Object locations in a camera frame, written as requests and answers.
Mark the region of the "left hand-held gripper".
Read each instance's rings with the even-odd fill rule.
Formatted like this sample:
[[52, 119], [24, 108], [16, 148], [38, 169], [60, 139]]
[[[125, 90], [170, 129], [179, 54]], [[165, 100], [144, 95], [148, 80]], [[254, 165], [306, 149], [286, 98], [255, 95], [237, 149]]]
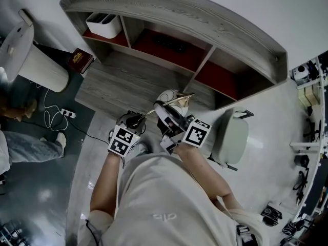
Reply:
[[109, 133], [108, 151], [125, 158], [138, 144], [146, 128], [146, 118], [129, 110], [122, 115]]

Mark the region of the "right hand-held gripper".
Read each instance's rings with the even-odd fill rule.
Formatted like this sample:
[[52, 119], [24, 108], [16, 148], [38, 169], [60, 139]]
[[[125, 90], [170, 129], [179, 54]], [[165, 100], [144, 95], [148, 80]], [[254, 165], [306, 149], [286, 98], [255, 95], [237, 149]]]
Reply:
[[170, 155], [183, 142], [201, 148], [212, 127], [193, 115], [183, 117], [177, 110], [169, 105], [165, 106], [161, 101], [154, 103], [154, 111], [160, 119], [160, 145]]

